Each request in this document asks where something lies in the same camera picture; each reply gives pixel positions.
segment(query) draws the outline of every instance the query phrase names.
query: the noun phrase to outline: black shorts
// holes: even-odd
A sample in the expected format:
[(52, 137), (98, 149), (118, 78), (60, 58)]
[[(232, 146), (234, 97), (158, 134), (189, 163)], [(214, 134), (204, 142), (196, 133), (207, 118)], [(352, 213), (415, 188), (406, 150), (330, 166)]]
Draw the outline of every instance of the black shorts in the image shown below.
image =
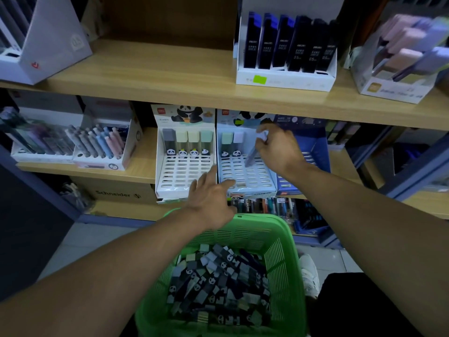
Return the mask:
[(422, 336), (365, 273), (332, 273), (308, 306), (311, 337)]

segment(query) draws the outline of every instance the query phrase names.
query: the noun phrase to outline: white sneaker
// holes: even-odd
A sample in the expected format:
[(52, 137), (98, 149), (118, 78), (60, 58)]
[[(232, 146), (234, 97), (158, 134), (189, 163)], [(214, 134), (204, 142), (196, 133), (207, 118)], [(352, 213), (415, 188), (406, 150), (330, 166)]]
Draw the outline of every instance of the white sneaker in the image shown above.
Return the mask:
[(305, 294), (306, 296), (317, 298), (320, 293), (317, 267), (308, 254), (301, 255), (300, 263)]

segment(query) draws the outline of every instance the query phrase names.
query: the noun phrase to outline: hand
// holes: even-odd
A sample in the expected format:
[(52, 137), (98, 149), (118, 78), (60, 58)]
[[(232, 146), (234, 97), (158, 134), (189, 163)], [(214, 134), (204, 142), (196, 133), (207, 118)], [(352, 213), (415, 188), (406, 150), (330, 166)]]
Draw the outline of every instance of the hand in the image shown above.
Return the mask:
[(268, 130), (267, 141), (257, 138), (255, 147), (268, 168), (288, 178), (299, 167), (308, 164), (290, 130), (284, 131), (276, 124), (262, 124), (257, 128), (257, 132), (265, 130)]
[(228, 206), (226, 192), (235, 180), (225, 180), (216, 184), (217, 166), (210, 168), (198, 181), (193, 181), (188, 191), (188, 200), (183, 209), (193, 212), (203, 231), (216, 230), (234, 218), (237, 208)]

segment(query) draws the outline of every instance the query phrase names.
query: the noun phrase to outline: forearm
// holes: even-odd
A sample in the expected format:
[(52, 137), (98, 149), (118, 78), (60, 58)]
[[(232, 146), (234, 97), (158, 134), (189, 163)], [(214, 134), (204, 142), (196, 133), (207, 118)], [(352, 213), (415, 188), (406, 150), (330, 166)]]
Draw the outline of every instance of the forearm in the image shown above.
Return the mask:
[(362, 270), (424, 334), (449, 330), (449, 225), (315, 166), (286, 178), (323, 215)]
[(174, 211), (44, 278), (0, 305), (0, 335), (118, 336), (199, 220)]

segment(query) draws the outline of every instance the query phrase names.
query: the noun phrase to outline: green plastic basket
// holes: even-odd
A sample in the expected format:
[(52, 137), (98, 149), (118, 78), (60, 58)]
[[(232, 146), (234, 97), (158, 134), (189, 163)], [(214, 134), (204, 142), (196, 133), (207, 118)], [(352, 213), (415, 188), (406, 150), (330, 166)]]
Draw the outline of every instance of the green plastic basket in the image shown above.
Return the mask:
[(306, 335), (304, 288), (300, 261), (290, 229), (285, 221), (271, 214), (237, 214), (222, 229), (206, 231), (194, 238), (182, 254), (198, 250), (200, 243), (240, 248), (261, 254), (267, 267), (270, 291), (269, 327), (227, 326), (172, 319), (167, 304), (171, 272), (176, 259), (151, 287), (136, 311), (136, 325), (144, 337), (154, 336), (297, 336)]

